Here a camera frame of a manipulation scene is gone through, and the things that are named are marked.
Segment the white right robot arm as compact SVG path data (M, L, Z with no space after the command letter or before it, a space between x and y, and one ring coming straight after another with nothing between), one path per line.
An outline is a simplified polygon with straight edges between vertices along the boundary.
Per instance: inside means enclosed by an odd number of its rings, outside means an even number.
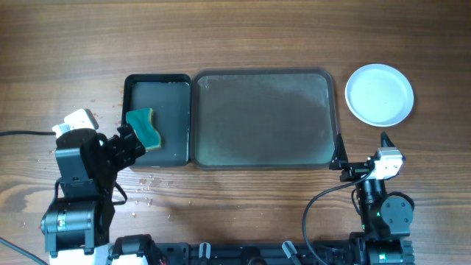
M329 169L340 170L340 181L355 185L355 200L362 231L352 232L346 253L336 255L337 264L414 264L410 225L415 204L399 191L387 192L386 181L396 177L405 156L388 135L380 135L380 147L365 162L348 161L342 136L338 134Z

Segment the green yellow sponge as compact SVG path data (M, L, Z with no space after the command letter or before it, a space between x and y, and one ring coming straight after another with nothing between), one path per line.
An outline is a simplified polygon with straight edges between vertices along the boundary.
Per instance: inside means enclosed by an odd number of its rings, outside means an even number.
M159 149L162 144L160 133L153 125L153 114L152 108L144 108L128 111L125 116L126 122L132 126L146 151Z

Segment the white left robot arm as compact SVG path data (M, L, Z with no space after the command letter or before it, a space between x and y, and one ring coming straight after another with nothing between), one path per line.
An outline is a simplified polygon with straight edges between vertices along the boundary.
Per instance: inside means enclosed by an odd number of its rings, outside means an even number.
M110 243L110 225L119 204L113 192L122 188L117 174L144 155L130 124L111 138L94 129L75 129L56 140L60 178L41 220L51 264L166 264L149 235L118 238Z

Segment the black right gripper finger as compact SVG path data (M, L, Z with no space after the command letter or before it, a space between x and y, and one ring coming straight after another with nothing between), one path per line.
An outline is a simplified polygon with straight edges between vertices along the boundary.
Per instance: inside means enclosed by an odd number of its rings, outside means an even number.
M345 170L348 169L348 157L344 146L344 141L341 133L338 133L335 140L335 147L331 162L329 165L330 170Z
M380 134L380 146L382 148L394 147L394 144L392 143L386 132L382 132Z

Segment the light blue plate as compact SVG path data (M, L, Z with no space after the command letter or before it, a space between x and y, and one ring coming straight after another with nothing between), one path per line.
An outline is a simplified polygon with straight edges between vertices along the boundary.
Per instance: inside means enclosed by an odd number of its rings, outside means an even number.
M415 102L407 77L380 63L354 71L345 85L344 97L351 113L374 127L391 127L404 121Z

